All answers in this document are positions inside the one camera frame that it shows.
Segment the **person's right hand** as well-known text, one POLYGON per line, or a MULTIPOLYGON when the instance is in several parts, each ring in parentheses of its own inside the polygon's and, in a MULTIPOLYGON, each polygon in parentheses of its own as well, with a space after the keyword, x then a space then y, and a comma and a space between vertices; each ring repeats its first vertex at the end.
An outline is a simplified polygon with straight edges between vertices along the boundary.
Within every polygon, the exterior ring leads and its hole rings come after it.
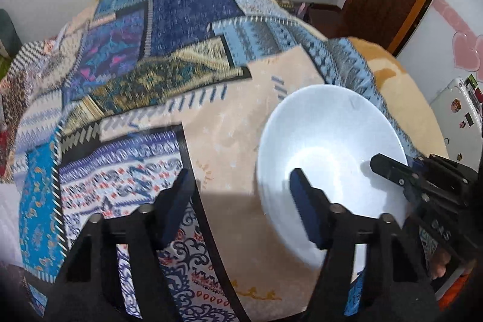
POLYGON ((439 279, 445 275, 446 266, 451 255, 443 248, 437 248, 429 262, 429 275, 431 279, 439 279))

